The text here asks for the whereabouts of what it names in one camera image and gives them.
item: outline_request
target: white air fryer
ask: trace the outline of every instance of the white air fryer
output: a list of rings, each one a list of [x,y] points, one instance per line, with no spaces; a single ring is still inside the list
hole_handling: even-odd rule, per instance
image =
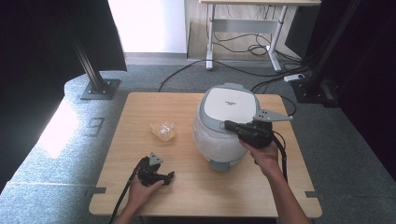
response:
[[[256,96],[239,84],[225,83],[205,93],[193,123],[193,137],[213,169],[228,171],[248,152],[235,133],[224,129],[224,120],[251,122],[259,110]]]

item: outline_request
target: forearm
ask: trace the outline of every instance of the forearm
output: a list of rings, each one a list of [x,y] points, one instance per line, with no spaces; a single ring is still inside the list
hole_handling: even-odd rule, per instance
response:
[[[121,211],[119,218],[117,219],[117,224],[130,224],[134,218],[136,209],[128,208],[128,205]]]
[[[281,224],[311,223],[297,202],[280,169],[267,176]]]

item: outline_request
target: gray carpet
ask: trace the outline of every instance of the gray carpet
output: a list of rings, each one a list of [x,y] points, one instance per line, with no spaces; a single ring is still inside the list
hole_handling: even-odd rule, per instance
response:
[[[219,65],[209,72],[203,63],[198,64],[170,78],[162,91],[205,92],[224,82],[250,89],[268,79]],[[157,91],[163,80],[182,67],[128,65],[128,72],[102,72],[104,78],[121,80],[111,101],[81,101],[88,78],[69,81],[62,106],[75,111],[78,126],[58,152],[50,153],[40,143],[32,149],[0,196],[0,223],[106,223],[108,217],[94,216],[88,208],[127,95],[131,91]],[[256,74],[273,73],[265,66],[239,68]],[[265,93],[296,102],[290,84],[283,80],[269,85]],[[288,112],[293,111],[292,104],[284,103]],[[341,109],[297,104],[291,124],[323,210],[315,223],[396,223],[396,183]],[[62,124],[54,129],[55,135],[69,131]],[[156,217],[145,223],[271,221]]]

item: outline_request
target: wooden table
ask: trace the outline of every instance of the wooden table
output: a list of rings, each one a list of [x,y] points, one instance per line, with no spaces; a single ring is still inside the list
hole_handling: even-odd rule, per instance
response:
[[[213,68],[213,34],[215,32],[227,33],[253,33],[272,34],[272,42],[267,46],[268,56],[271,59],[275,71],[280,71],[281,67],[275,56],[276,43],[282,29],[282,25],[288,10],[288,6],[310,7],[320,5],[320,0],[200,0],[200,3],[211,6],[211,17],[209,18],[209,41],[206,52],[206,69]],[[282,6],[282,12],[276,20],[221,20],[215,19],[216,5],[262,5],[262,6]]]
[[[106,188],[106,193],[93,195],[93,214],[112,213],[134,167],[154,152],[164,160],[158,173],[175,171],[176,175],[170,186],[160,188],[142,207],[139,216],[277,217],[268,181],[249,155],[227,173],[217,172],[193,143],[192,123],[202,97],[201,93],[129,94],[97,183],[97,188]],[[257,97],[262,108],[286,114],[279,96]],[[150,123],[166,120],[176,124],[177,134],[168,142],[158,139],[149,127]],[[318,199],[305,195],[314,188],[290,122],[275,122],[274,130],[287,142],[293,193],[309,217],[319,217]]]

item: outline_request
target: white wall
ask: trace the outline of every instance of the white wall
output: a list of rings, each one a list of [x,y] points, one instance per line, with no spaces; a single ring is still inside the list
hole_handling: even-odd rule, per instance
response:
[[[123,51],[187,53],[188,1],[108,0]]]

